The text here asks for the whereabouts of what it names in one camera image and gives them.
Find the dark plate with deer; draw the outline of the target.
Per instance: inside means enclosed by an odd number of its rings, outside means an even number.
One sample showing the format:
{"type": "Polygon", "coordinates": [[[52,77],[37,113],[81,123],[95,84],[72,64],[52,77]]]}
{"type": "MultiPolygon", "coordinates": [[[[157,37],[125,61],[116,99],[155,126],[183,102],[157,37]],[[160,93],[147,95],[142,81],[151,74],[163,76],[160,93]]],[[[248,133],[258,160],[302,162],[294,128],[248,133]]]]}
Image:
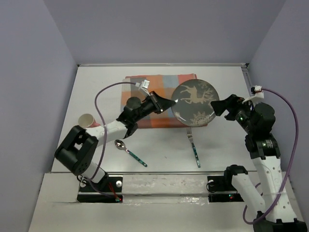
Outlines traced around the dark plate with deer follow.
{"type": "Polygon", "coordinates": [[[176,87],[171,99],[176,102],[171,110],[178,121],[188,127],[203,127],[215,118],[211,102],[220,98],[210,83],[192,79],[176,87]]]}

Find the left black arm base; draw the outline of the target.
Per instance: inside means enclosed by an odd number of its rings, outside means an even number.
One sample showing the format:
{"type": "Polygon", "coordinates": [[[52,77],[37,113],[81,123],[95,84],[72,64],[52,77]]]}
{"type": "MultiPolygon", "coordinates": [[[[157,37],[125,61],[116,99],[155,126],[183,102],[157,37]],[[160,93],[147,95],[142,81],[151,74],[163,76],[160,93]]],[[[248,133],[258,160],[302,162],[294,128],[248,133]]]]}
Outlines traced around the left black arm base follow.
{"type": "Polygon", "coordinates": [[[122,187],[123,177],[120,175],[109,176],[106,185],[96,187],[99,192],[95,191],[89,182],[81,175],[77,176],[79,181],[79,189],[77,194],[77,202],[79,203],[122,203],[122,187]]]}

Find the spoon with teal handle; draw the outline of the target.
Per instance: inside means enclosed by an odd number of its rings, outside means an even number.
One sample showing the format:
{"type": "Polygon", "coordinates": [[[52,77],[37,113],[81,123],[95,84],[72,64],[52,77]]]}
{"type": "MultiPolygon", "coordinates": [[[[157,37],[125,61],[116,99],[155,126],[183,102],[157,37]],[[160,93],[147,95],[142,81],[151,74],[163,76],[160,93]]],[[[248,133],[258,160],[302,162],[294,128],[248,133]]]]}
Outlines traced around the spoon with teal handle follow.
{"type": "Polygon", "coordinates": [[[143,165],[144,167],[148,167],[148,165],[142,160],[140,159],[138,156],[136,156],[133,152],[131,152],[130,150],[127,149],[125,143],[121,140],[115,140],[114,141],[115,146],[119,149],[119,150],[123,150],[125,152],[127,152],[131,157],[133,157],[136,161],[138,161],[141,165],[143,165]]]}

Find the orange checkered cloth placemat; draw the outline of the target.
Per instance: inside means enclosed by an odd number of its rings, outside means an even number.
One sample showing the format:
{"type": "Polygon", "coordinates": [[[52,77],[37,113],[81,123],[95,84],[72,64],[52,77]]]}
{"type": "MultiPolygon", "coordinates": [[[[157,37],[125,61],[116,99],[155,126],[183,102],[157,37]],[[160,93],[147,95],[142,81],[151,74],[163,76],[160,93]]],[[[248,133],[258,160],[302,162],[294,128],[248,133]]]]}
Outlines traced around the orange checkered cloth placemat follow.
{"type": "MultiPolygon", "coordinates": [[[[171,99],[173,91],[177,86],[185,81],[197,79],[195,74],[177,74],[177,75],[137,75],[127,76],[124,82],[142,82],[148,80],[150,82],[148,91],[154,91],[159,96],[171,99]]],[[[121,109],[124,108],[127,100],[130,97],[137,97],[141,101],[145,96],[133,85],[122,85],[121,94],[121,109]]],[[[161,114],[152,113],[145,118],[138,121],[138,128],[140,129],[152,129],[152,128],[183,128],[185,127],[180,121],[178,121],[171,109],[166,110],[161,114]]]]}

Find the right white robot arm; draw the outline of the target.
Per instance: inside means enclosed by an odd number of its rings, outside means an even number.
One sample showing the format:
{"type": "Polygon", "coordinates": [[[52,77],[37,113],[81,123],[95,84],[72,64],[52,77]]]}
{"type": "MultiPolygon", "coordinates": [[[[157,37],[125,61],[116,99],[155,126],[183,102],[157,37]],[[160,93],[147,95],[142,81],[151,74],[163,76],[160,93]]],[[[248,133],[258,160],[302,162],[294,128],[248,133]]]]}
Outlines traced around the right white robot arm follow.
{"type": "Polygon", "coordinates": [[[274,109],[263,102],[253,104],[251,99],[230,95],[221,101],[212,101],[214,113],[220,116],[228,111],[225,119],[236,121],[247,133],[245,145],[256,168],[262,193],[248,177],[243,166],[228,166],[222,178],[226,189],[236,189],[244,200],[244,211],[250,211],[255,232],[306,232],[305,222],[300,221],[288,198],[282,174],[279,145],[271,134],[275,123],[274,109]]]}

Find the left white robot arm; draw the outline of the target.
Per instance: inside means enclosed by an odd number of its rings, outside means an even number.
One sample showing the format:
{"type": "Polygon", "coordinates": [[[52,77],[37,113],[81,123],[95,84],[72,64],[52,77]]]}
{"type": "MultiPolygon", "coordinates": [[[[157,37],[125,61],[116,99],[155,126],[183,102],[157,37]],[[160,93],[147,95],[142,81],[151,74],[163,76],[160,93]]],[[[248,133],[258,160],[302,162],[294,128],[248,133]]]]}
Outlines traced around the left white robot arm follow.
{"type": "Polygon", "coordinates": [[[162,98],[153,91],[143,101],[131,97],[120,116],[106,126],[88,129],[74,126],[57,148],[55,158],[72,174],[88,179],[91,187],[101,191],[106,188],[108,174],[92,161],[96,148],[104,142],[130,137],[139,120],[151,113],[160,114],[175,104],[175,100],[162,98]]]}

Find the pink paper cup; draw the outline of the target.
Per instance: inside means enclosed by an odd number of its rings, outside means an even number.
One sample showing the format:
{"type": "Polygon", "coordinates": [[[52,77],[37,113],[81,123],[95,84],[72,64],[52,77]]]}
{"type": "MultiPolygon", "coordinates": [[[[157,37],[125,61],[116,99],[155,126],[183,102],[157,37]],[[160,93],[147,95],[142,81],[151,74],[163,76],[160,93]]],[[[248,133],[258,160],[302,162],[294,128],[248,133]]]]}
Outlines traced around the pink paper cup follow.
{"type": "Polygon", "coordinates": [[[82,128],[94,128],[100,126],[91,114],[83,114],[78,118],[78,125],[82,128]]]}

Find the fork with teal handle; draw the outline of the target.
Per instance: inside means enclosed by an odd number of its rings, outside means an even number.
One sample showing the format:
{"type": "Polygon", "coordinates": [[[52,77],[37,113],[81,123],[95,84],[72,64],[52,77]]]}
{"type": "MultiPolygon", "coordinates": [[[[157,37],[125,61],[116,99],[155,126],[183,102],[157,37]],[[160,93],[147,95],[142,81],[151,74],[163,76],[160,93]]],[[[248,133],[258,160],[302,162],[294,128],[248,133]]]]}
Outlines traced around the fork with teal handle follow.
{"type": "Polygon", "coordinates": [[[198,154],[197,154],[197,150],[196,150],[196,147],[195,147],[195,144],[194,144],[194,140],[193,140],[193,135],[192,135],[192,129],[190,127],[187,128],[187,137],[191,143],[191,146],[192,146],[192,149],[193,149],[193,153],[194,153],[194,156],[195,156],[195,160],[196,160],[196,163],[197,163],[197,167],[200,168],[201,167],[201,164],[200,164],[200,160],[199,160],[199,157],[198,157],[198,154]]]}

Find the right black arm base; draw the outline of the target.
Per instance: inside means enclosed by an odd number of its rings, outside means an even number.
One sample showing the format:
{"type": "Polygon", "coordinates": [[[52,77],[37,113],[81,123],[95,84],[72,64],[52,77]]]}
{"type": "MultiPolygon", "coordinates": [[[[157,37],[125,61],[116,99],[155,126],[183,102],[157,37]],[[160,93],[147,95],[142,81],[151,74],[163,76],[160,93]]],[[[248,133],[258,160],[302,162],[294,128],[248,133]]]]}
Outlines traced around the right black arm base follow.
{"type": "Polygon", "coordinates": [[[241,195],[231,184],[225,182],[223,175],[210,175],[207,180],[206,190],[209,192],[210,203],[243,202],[241,195]]]}

